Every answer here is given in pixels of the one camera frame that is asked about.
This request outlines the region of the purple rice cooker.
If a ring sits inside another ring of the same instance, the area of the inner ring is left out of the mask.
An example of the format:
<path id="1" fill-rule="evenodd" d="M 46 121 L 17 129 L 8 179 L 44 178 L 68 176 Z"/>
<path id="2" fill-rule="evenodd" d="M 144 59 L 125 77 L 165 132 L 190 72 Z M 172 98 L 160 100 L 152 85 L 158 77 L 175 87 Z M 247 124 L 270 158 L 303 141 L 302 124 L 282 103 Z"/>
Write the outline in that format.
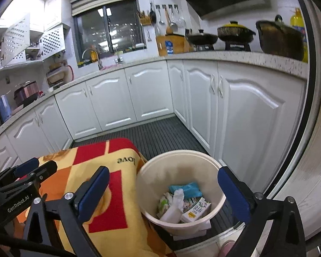
<path id="1" fill-rule="evenodd" d="M 14 101 L 17 106 L 28 106 L 39 97 L 39 87 L 36 81 L 27 81 L 14 91 Z"/>

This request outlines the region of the kitchen window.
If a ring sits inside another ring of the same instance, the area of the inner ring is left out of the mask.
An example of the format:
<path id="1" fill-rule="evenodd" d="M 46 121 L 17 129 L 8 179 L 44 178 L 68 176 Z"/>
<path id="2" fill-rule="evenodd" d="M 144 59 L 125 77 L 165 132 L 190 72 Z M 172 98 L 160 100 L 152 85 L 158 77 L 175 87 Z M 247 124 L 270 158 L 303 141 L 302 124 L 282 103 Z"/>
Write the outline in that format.
<path id="1" fill-rule="evenodd" d="M 124 0 L 87 10 L 73 17 L 76 46 L 82 61 L 91 62 L 87 48 L 95 48 L 104 59 L 120 53 L 146 49 L 139 21 L 137 0 Z"/>

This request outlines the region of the chrome sink faucet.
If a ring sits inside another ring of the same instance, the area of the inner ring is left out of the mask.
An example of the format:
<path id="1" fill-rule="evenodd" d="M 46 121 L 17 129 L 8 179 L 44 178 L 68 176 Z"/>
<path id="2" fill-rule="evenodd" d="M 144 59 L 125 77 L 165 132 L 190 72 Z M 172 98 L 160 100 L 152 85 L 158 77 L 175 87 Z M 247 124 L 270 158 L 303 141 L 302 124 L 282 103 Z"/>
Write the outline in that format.
<path id="1" fill-rule="evenodd" d="M 98 69 L 101 70 L 103 68 L 102 66 L 102 63 L 101 63 L 101 60 L 99 58 L 99 55 L 98 55 L 98 52 L 95 48 L 87 48 L 83 51 L 82 53 L 82 59 L 84 60 L 85 59 L 85 54 L 87 52 L 90 52 L 90 58 L 91 58 L 91 61 L 94 63 L 96 62 L 97 65 L 98 65 Z"/>

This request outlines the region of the yellow lidded black pot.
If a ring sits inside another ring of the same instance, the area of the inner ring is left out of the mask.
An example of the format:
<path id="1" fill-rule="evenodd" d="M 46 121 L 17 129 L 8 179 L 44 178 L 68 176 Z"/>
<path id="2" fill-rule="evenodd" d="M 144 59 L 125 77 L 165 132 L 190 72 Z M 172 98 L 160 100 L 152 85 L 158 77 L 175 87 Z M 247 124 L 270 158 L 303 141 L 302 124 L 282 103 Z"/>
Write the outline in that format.
<path id="1" fill-rule="evenodd" d="M 218 38 L 225 43 L 226 51 L 250 52 L 250 43 L 256 33 L 237 21 L 230 21 L 217 29 Z"/>

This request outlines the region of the colourful fleece blanket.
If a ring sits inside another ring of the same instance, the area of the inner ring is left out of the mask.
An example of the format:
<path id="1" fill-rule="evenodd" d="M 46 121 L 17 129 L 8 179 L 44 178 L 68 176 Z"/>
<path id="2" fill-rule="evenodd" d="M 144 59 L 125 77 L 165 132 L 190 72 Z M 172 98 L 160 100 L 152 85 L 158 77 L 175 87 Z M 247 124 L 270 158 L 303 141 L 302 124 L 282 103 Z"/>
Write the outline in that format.
<path id="1" fill-rule="evenodd" d="M 74 193 L 100 166 L 109 170 L 109 182 L 100 180 L 91 191 L 101 194 L 91 218 L 83 223 L 102 256 L 174 256 L 141 214 L 136 176 L 146 159 L 127 138 L 115 138 L 38 158 L 40 164 L 57 163 L 57 172 L 45 180 L 40 194 L 47 200 Z"/>

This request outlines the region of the black ribbed floor mat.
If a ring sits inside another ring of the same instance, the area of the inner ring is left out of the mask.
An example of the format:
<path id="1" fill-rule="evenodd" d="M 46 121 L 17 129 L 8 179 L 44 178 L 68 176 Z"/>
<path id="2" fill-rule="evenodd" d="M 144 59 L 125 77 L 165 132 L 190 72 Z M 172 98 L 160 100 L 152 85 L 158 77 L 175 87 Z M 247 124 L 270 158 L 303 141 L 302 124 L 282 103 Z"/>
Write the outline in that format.
<path id="1" fill-rule="evenodd" d="M 121 137 L 129 139 L 147 160 L 173 150 L 194 150 L 207 153 L 176 116 L 105 133 L 84 141 L 74 141 L 71 147 L 91 145 Z"/>

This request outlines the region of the white kitchen cabinets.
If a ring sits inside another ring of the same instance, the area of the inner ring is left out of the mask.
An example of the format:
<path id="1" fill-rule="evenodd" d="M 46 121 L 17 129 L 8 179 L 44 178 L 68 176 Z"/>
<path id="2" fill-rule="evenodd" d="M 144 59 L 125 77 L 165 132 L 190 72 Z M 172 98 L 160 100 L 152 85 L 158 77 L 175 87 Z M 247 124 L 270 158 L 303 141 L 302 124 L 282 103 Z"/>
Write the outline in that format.
<path id="1" fill-rule="evenodd" d="M 0 171 L 75 140 L 174 114 L 212 157 L 253 191 L 265 191 L 293 143 L 308 77 L 302 61 L 228 51 L 96 71 L 0 127 Z"/>

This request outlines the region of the beige plastic trash bin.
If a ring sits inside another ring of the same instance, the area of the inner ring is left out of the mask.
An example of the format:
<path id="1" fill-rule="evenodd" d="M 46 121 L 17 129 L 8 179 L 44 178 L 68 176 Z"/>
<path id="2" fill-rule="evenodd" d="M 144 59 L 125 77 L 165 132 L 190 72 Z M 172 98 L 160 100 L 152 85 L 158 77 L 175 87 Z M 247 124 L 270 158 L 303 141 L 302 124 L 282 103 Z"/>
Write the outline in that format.
<path id="1" fill-rule="evenodd" d="M 192 150 L 152 158 L 136 178 L 142 214 L 172 236 L 205 230 L 226 201 L 217 180 L 221 168 L 209 155 Z"/>

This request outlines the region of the black frying pan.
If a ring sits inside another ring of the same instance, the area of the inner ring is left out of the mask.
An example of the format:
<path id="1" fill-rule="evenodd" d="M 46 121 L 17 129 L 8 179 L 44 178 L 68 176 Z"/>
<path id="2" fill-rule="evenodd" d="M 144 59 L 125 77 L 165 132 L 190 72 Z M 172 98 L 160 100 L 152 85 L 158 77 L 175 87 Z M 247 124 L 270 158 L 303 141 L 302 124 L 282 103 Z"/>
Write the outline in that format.
<path id="1" fill-rule="evenodd" d="M 186 40 L 194 47 L 194 51 L 214 51 L 213 45 L 217 42 L 218 36 L 205 33 L 203 29 L 198 31 L 199 33 L 186 35 Z"/>

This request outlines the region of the white plastic bag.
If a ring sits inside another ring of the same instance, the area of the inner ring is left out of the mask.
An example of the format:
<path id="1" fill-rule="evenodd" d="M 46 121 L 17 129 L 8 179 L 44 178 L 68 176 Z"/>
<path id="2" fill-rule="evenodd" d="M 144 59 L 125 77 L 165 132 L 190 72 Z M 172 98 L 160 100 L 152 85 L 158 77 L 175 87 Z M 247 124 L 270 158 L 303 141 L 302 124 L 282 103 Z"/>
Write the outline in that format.
<path id="1" fill-rule="evenodd" d="M 184 209 L 184 193 L 182 189 L 176 190 L 173 195 L 173 205 L 160 218 L 162 222 L 178 224 Z"/>

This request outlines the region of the green white tissue pack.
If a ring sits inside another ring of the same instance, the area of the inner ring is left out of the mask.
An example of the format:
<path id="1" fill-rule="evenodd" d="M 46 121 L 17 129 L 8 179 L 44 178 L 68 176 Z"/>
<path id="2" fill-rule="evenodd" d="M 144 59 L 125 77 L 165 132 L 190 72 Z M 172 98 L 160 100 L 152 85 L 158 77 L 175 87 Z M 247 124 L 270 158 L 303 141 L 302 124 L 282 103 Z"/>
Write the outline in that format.
<path id="1" fill-rule="evenodd" d="M 157 217 L 160 219 L 172 205 L 173 205 L 173 194 L 169 192 L 164 193 L 158 203 Z"/>

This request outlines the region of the white milk carton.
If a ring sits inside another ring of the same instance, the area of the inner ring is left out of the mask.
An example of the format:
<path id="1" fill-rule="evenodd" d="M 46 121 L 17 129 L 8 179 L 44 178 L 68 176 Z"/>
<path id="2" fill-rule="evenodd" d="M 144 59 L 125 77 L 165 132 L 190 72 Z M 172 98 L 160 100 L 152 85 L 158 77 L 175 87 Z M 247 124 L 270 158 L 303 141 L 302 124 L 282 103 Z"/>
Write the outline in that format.
<path id="1" fill-rule="evenodd" d="M 180 218 L 180 221 L 183 223 L 195 222 L 202 216 L 206 215 L 211 207 L 211 202 L 205 200 L 201 197 L 193 206 L 184 212 Z"/>

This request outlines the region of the wooden knife block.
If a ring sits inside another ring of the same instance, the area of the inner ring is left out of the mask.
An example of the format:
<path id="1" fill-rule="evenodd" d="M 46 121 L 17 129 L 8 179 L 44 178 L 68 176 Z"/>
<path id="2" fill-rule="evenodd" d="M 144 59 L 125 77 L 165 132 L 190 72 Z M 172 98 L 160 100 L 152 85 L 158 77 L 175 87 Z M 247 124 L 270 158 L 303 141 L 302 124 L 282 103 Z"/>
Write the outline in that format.
<path id="1" fill-rule="evenodd" d="M 194 47 L 183 35 L 167 34 L 156 36 L 156 44 L 160 56 L 193 52 Z"/>

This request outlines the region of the light blue plastic packet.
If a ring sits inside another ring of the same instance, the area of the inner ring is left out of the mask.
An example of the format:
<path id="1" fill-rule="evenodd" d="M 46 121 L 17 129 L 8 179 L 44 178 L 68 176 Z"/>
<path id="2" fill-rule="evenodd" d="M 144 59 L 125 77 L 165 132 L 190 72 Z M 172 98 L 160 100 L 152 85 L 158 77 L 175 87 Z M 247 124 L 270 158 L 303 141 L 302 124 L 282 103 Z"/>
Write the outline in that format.
<path id="1" fill-rule="evenodd" d="M 197 198 L 202 197 L 202 191 L 200 190 L 197 182 L 191 182 L 185 185 L 170 185 L 169 191 L 174 194 L 176 190 L 182 189 L 184 193 L 184 198 Z"/>

